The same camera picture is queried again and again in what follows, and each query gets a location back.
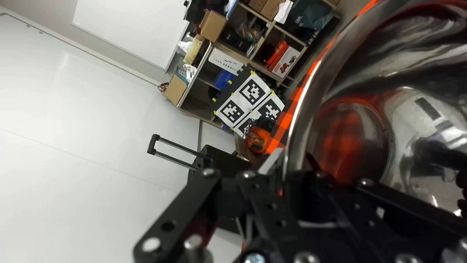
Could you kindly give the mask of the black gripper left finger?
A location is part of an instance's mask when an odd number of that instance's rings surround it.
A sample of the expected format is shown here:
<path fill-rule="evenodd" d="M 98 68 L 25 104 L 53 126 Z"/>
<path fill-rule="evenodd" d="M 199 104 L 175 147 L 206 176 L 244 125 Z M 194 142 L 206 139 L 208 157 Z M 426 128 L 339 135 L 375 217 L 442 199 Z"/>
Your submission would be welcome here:
<path fill-rule="evenodd" d="M 133 249 L 135 263 L 206 263 L 218 214 L 221 173 L 199 172 Z"/>

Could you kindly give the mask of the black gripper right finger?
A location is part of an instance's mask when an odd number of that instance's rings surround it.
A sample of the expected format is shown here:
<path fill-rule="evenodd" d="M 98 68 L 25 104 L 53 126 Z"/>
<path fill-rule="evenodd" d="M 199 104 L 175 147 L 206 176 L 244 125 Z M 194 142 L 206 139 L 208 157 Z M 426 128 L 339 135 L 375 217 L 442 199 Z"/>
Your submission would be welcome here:
<path fill-rule="evenodd" d="M 405 243 L 397 263 L 467 263 L 466 220 L 370 179 L 361 180 L 356 192 Z"/>

